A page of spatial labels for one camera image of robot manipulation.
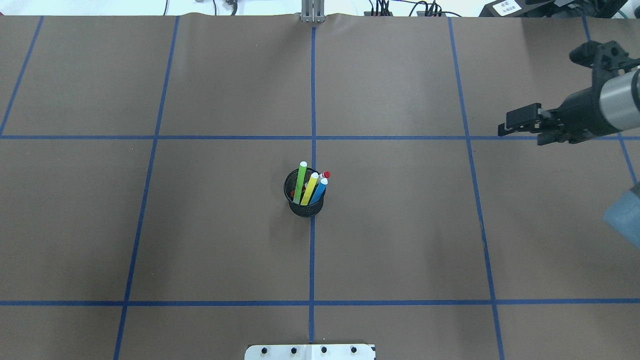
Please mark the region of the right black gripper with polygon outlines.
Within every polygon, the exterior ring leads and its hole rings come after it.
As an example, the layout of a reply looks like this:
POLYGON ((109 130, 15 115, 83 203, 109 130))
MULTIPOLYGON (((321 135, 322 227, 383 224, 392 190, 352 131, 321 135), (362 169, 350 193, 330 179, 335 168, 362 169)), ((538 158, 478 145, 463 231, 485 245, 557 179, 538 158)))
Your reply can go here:
POLYGON ((560 107, 541 111, 542 105, 534 103, 506 112, 505 125, 498 125, 497 135, 539 133, 538 146, 555 142, 578 144, 608 135, 608 122, 600 109, 597 88, 582 89, 565 98, 560 107), (540 119, 537 128, 534 125, 540 119))

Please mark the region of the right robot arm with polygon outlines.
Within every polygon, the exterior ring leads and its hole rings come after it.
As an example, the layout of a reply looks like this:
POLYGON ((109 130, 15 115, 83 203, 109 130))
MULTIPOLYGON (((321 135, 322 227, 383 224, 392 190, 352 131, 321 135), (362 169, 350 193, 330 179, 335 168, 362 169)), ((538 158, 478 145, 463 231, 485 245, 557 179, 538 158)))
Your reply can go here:
POLYGON ((580 144, 638 129, 639 71, 614 76, 572 93, 559 107, 544 109, 540 103, 508 111, 497 126, 497 135, 536 134, 537 145, 580 144))

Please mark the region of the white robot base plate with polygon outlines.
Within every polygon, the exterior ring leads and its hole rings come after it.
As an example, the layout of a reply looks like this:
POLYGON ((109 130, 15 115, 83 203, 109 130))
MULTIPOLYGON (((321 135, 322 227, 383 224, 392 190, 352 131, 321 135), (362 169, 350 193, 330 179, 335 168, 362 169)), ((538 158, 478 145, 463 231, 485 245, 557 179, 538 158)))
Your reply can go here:
POLYGON ((245 360, 376 360, 374 345, 338 344, 256 344, 247 347, 245 360))

